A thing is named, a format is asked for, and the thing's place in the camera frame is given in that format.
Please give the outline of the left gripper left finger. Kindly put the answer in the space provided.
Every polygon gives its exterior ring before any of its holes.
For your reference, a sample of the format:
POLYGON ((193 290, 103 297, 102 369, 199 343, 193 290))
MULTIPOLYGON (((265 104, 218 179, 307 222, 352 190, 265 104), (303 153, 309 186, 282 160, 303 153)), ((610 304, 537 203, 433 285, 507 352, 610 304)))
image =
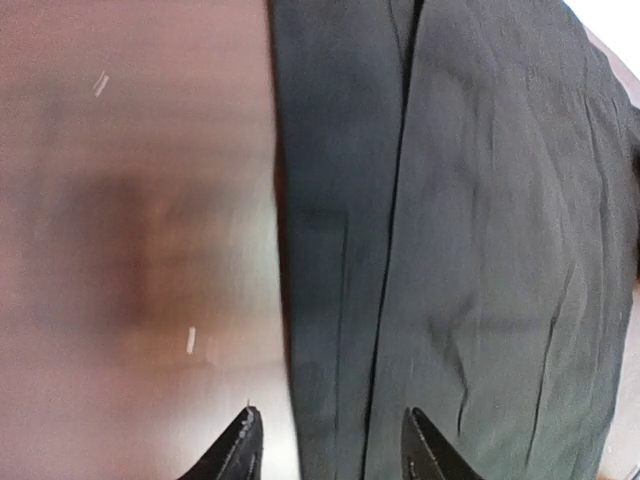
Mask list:
POLYGON ((260 480, 263 444, 261 413, 246 406, 179 480, 260 480))

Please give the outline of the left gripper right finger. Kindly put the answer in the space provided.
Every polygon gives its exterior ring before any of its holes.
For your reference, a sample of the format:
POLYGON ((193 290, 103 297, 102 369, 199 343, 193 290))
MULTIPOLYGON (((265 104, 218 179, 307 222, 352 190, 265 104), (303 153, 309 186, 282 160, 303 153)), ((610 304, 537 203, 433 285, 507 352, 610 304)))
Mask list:
POLYGON ((482 480, 417 407, 403 417, 402 471, 404 480, 482 480))

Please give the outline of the black long sleeve shirt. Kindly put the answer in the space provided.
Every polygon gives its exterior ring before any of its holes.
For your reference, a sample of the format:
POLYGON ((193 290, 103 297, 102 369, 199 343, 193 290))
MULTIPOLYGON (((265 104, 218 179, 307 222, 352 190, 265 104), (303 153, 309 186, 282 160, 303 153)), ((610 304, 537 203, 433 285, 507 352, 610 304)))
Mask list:
POLYGON ((593 479, 638 270, 639 113, 562 1, 275 1, 305 479, 593 479))

